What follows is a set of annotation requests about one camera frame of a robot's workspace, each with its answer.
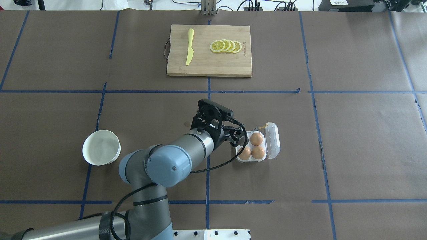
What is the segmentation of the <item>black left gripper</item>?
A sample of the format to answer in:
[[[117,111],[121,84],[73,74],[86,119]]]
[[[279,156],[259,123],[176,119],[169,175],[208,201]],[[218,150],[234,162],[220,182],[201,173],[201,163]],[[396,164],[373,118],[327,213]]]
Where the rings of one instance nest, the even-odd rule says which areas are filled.
[[[206,131],[212,138],[213,150],[226,140],[233,147],[247,145],[247,131],[233,115],[233,111],[229,108],[209,99],[202,99],[198,101],[198,111],[190,129],[196,129],[197,132]]]

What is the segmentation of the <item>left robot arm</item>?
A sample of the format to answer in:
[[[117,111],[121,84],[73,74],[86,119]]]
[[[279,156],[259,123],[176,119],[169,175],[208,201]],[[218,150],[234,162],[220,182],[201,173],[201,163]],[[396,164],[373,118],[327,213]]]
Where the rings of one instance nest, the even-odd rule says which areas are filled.
[[[233,111],[202,99],[190,131],[172,143],[128,154],[119,165],[131,185],[113,211],[45,229],[2,232],[2,240],[173,240],[167,188],[185,180],[224,141],[235,147],[248,143],[244,125]]]

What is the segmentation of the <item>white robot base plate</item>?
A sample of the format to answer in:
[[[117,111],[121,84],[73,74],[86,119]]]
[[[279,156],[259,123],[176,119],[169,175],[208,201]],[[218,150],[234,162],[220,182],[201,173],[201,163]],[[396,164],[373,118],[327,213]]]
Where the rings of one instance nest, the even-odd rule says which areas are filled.
[[[174,240],[250,240],[247,229],[193,229],[174,230]]]

